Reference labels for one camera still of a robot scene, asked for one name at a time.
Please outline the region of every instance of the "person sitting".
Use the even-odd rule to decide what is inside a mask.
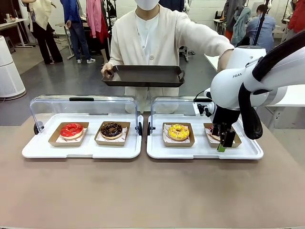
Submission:
[[[255,36],[258,30],[258,26],[260,24],[260,19],[263,15],[263,12],[266,11],[267,11],[267,6],[259,5],[256,10],[257,17],[252,19],[248,23],[246,34],[248,34],[250,37],[250,45],[254,44]],[[273,49],[274,40],[273,40],[272,31],[274,29],[275,29],[275,19],[270,15],[266,14],[256,44],[257,46],[266,49],[266,52],[269,52],[270,50]]]

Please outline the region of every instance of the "black pants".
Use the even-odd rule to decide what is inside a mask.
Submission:
[[[53,30],[50,24],[48,24],[47,30],[44,30],[37,23],[34,22],[33,31],[34,31],[33,33],[34,37],[38,40],[40,52],[45,64],[52,63],[48,48],[50,50],[54,62],[62,62],[62,56],[53,38],[53,33],[52,33]]]

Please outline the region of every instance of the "red glazed donut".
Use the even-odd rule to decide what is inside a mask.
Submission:
[[[70,123],[61,129],[61,136],[65,139],[75,139],[82,135],[84,127],[77,123]]]

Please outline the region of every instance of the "hand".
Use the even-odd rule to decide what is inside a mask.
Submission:
[[[113,65],[111,63],[106,63],[102,70],[101,73],[104,77],[111,79],[113,77],[113,74],[109,74],[109,72],[112,73]]]
[[[70,27],[71,27],[71,23],[72,23],[72,21],[71,21],[71,20],[68,20],[68,21],[67,21],[67,27],[68,27],[68,28],[70,28]]]
[[[222,54],[222,56],[218,60],[218,69],[217,69],[217,72],[221,72],[222,70],[226,69],[227,64],[229,62],[229,59],[230,59],[230,57],[232,55],[232,52],[233,52],[233,50],[230,49],[230,50],[225,51]]]

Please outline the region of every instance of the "table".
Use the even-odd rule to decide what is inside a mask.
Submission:
[[[290,22],[289,19],[282,19],[282,24],[285,24],[286,27],[285,27],[285,29],[284,29],[284,34],[283,34],[283,36],[282,36],[281,43],[286,39],[286,35],[287,35],[287,32],[288,32],[288,25],[289,25],[289,22]]]
[[[259,161],[154,160],[146,154],[146,131],[140,155],[122,161],[25,159],[33,124],[30,117],[1,146],[3,227],[305,225],[305,172],[265,126]]]
[[[14,22],[0,24],[0,31],[16,26],[17,27],[17,31],[18,31],[18,35],[19,35],[19,38],[20,38],[20,42],[21,42],[21,45],[17,45],[16,47],[19,47],[19,48],[32,48],[33,47],[32,45],[24,44],[24,41],[23,41],[23,38],[22,38],[22,34],[20,32],[20,29],[19,29],[19,24],[18,23],[22,22],[22,21],[25,21],[25,20],[26,19],[20,18],[20,19],[17,19],[16,21],[14,21]]]
[[[218,59],[219,56],[207,56],[208,62],[212,67],[217,71]],[[301,85],[291,85],[287,87],[287,92],[284,98],[277,104],[271,105],[270,107],[276,107],[273,112],[271,121],[268,124],[268,129],[273,130],[275,125],[280,119],[281,114],[283,113],[285,107],[305,107],[305,84]]]
[[[70,56],[67,57],[67,59],[71,59],[72,57],[74,57],[74,53],[72,52],[72,49],[71,49],[71,44],[70,44],[70,38],[68,36],[68,33],[67,33],[67,25],[65,23],[59,23],[59,24],[56,24],[55,26],[59,26],[59,27],[63,27],[64,30],[65,30],[65,34],[66,34],[66,37],[67,37],[67,42],[68,42],[68,47],[69,47],[69,51],[70,51]]]
[[[224,22],[221,21],[220,19],[214,19],[214,22],[216,22],[216,32],[218,32],[218,27]]]

